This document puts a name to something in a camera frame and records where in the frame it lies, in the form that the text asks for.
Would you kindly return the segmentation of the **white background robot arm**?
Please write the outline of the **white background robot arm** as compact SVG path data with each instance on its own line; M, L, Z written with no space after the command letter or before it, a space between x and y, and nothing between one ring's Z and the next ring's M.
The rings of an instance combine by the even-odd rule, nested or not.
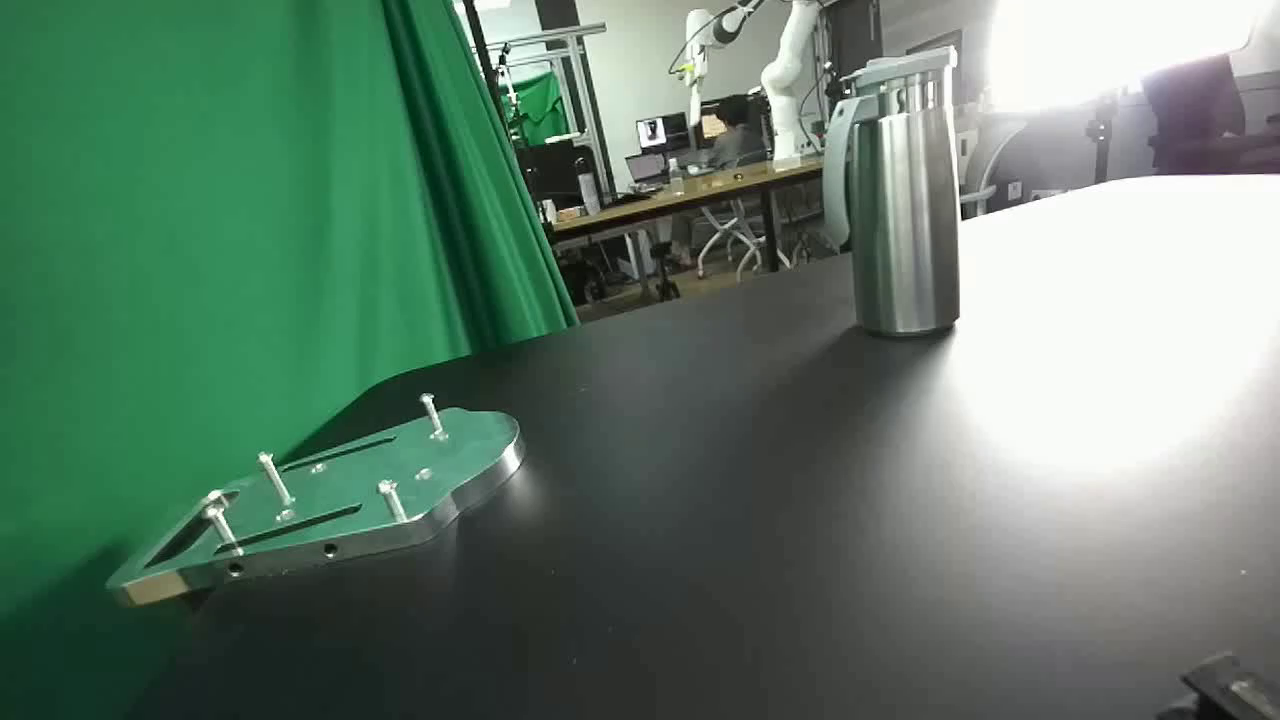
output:
M736 45L747 18L763 4L769 0L727 0L726 6L692 6L685 16L685 40L668 58L668 77L685 84L688 113L702 113L703 104L709 52ZM799 125L799 104L804 104L799 71L804 71L804 49L817 33L817 18L822 18L822 0L788 0L788 18L777 34L777 56L759 71L777 168L792 168L808 153L808 137Z

